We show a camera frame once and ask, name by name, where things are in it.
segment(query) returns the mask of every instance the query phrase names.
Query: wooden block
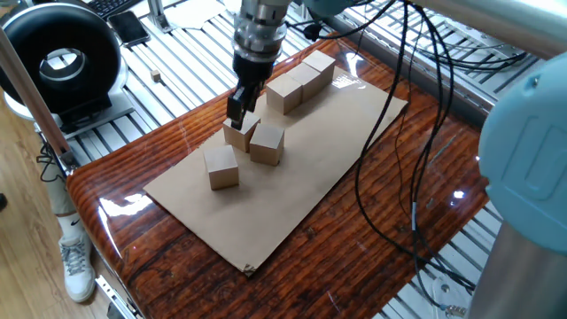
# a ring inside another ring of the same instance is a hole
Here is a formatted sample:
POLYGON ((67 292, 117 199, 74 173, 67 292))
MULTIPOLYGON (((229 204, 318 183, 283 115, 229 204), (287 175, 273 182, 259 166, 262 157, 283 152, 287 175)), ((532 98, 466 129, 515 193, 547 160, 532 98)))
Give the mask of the wooden block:
POLYGON ((258 124, 250 141, 250 160, 277 166, 284 152, 284 129, 258 124))
POLYGON ((301 104, 301 83, 288 74, 282 74, 266 85, 268 105, 286 114, 301 104))
POLYGON ((256 129, 256 125, 260 123, 260 117, 254 113, 247 112, 245 120, 242 122, 242 128, 237 130, 230 126, 231 119, 226 119, 222 123, 224 131, 224 140, 232 146, 238 148, 242 152, 250 151, 250 140, 256 129))
POLYGON ((151 79, 154 82, 159 82, 161 80, 161 73, 159 72, 159 70, 151 71, 151 79))
POLYGON ((287 73, 293 80, 299 82, 302 88, 301 102, 308 101, 324 87, 321 74, 305 63, 299 63, 287 73))
POLYGON ((311 66, 315 71, 321 74, 321 83, 328 85, 333 81, 333 73, 335 72, 335 59, 317 50, 309 54, 303 59, 303 63, 311 66))
POLYGON ((205 150, 203 156, 211 190, 216 191, 239 184, 237 157, 231 145, 205 150))

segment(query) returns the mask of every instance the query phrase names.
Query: shoelace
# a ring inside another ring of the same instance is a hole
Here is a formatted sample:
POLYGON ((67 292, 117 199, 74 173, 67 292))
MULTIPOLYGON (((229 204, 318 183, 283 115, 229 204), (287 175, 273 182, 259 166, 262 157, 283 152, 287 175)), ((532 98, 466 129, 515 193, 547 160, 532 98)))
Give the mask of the shoelace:
POLYGON ((61 246, 61 259, 67 266, 70 276, 80 274, 84 270, 85 251, 83 243, 78 243, 71 246, 61 246))

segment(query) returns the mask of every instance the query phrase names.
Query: metal pole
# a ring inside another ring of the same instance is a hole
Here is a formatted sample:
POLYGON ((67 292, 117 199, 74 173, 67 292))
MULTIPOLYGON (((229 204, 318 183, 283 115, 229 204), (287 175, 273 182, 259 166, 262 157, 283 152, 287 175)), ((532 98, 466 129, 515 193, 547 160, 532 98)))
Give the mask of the metal pole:
POLYGON ((161 0, 148 0, 148 5, 150 6, 150 21, 163 33, 172 31, 173 28, 167 21, 161 0))
POLYGON ((10 39, 0 27, 0 67, 8 76, 10 83, 18 92, 19 96, 34 116, 35 122, 45 135, 47 142, 53 151, 65 163, 74 163, 74 157, 67 140, 51 116, 50 110, 43 101, 43 97, 37 90, 32 78, 19 59, 10 39))
POLYGON ((501 226, 472 297, 467 319, 567 317, 567 256, 501 226))

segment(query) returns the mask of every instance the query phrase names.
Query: cable connector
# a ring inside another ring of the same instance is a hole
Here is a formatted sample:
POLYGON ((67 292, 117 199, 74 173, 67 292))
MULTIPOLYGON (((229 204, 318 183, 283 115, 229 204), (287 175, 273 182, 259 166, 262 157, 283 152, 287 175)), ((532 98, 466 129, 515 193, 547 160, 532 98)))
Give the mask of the cable connector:
POLYGON ((417 211, 417 202, 414 202, 411 205, 411 229, 416 231, 416 211, 417 211))
POLYGON ((447 306, 445 308, 445 313, 448 315, 454 315, 460 318, 464 318, 467 315, 467 308, 466 307, 459 307, 459 306, 447 306))
POLYGON ((314 23, 308 25, 303 29, 303 36, 305 36, 306 39, 315 42, 317 41, 317 39, 319 39, 319 33, 321 32, 321 30, 322 30, 322 25, 319 23, 314 23))

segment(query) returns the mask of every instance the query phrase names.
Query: wooden floor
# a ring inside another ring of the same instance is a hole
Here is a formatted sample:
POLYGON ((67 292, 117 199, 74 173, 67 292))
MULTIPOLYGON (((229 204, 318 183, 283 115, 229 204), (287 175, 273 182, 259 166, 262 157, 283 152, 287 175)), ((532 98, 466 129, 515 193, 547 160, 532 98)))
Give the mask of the wooden floor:
MULTIPOLYGON (((61 231, 39 179, 39 149, 32 123, 0 98, 0 192, 9 202, 0 212, 0 318, 106 318, 109 301, 98 290, 83 304, 66 295, 61 231)), ((97 274, 119 289, 95 252, 92 261, 97 274)))

